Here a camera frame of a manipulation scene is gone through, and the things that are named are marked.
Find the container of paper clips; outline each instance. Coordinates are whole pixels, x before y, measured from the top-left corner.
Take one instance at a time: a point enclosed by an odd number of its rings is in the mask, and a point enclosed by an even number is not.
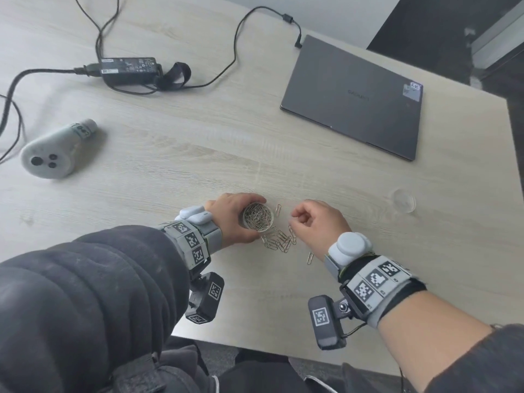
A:
[[[242,212],[242,223],[244,226],[260,233],[269,229],[274,220],[273,211],[262,203],[250,204]]]

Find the white handheld device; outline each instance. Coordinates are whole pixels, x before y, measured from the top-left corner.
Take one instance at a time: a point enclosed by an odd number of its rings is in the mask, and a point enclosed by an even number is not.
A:
[[[22,149],[22,165],[30,174],[39,178],[64,178],[75,168],[75,151],[78,145],[97,129],[93,120],[86,119],[38,138]]]

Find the person's left hand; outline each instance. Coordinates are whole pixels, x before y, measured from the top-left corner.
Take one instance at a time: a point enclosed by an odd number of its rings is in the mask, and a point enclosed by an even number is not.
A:
[[[251,203],[265,203],[256,193],[224,193],[216,200],[206,201],[204,208],[213,214],[213,222],[222,231],[222,248],[237,243],[252,243],[260,237],[258,231],[246,229],[239,223],[240,213]]]

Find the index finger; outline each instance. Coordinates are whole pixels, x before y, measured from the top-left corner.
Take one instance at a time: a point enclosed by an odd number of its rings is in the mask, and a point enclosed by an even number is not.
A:
[[[257,193],[237,193],[234,196],[233,201],[239,212],[251,203],[265,203],[267,201],[265,197]]]
[[[298,216],[308,213],[311,216],[315,216],[317,211],[324,207],[321,203],[315,200],[304,200],[299,205],[297,205],[293,211],[291,211],[291,216],[297,218]]]

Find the light wood tabletop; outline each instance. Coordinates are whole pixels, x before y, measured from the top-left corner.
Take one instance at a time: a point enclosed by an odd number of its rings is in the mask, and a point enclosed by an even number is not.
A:
[[[99,22],[115,5],[80,1]],[[164,67],[187,62],[191,83],[201,84],[232,60],[246,11],[223,0],[125,0],[105,55],[153,56]],[[96,61],[95,28],[74,0],[0,0],[0,17],[0,93],[24,69]],[[255,13],[241,31],[239,64],[203,90],[140,97],[99,78],[24,78],[15,100],[29,140],[84,118],[104,132],[63,180],[33,177],[18,158],[0,165],[0,260],[115,225],[155,225],[223,192],[254,191],[281,204],[283,228],[294,205],[318,198],[432,292],[487,323],[524,322],[524,207],[506,101],[309,34],[424,85],[414,162],[281,111],[299,54],[297,28]],[[16,124],[12,112],[0,150]],[[416,199],[413,213],[392,206],[397,188]],[[340,293],[320,261],[306,265],[308,253],[300,242],[284,254],[260,241],[217,253],[209,270],[226,286],[216,319],[199,326],[183,318],[174,334],[397,373],[370,327],[344,350],[317,348],[308,299]]]

